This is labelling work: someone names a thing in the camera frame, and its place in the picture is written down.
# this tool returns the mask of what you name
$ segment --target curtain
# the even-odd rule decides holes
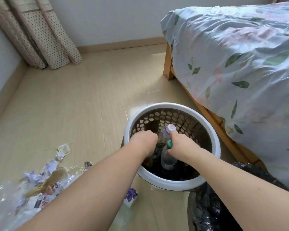
[[[49,0],[0,0],[0,27],[30,66],[57,69],[82,60]]]

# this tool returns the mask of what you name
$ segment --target wooden floor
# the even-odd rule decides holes
[[[197,110],[177,80],[162,73],[166,45],[84,54],[57,70],[28,69],[0,119],[0,182],[39,171],[68,143],[62,166],[93,164],[119,149],[127,121],[139,109],[174,102]],[[233,157],[222,145],[222,158]],[[139,196],[123,227],[111,230],[188,230],[188,192],[151,189],[136,175]]]

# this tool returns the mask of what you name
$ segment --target bed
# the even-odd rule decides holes
[[[289,188],[289,2],[187,7],[161,21],[174,77],[234,157]]]

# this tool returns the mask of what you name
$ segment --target green bottle cap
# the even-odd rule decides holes
[[[172,140],[169,140],[169,141],[167,142],[167,148],[168,148],[168,149],[171,149],[171,148],[172,148]]]

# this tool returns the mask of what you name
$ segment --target white bottle cap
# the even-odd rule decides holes
[[[170,134],[171,131],[175,131],[176,129],[177,129],[177,128],[176,128],[175,125],[169,124],[169,125],[166,127],[166,132],[167,132],[168,134]]]

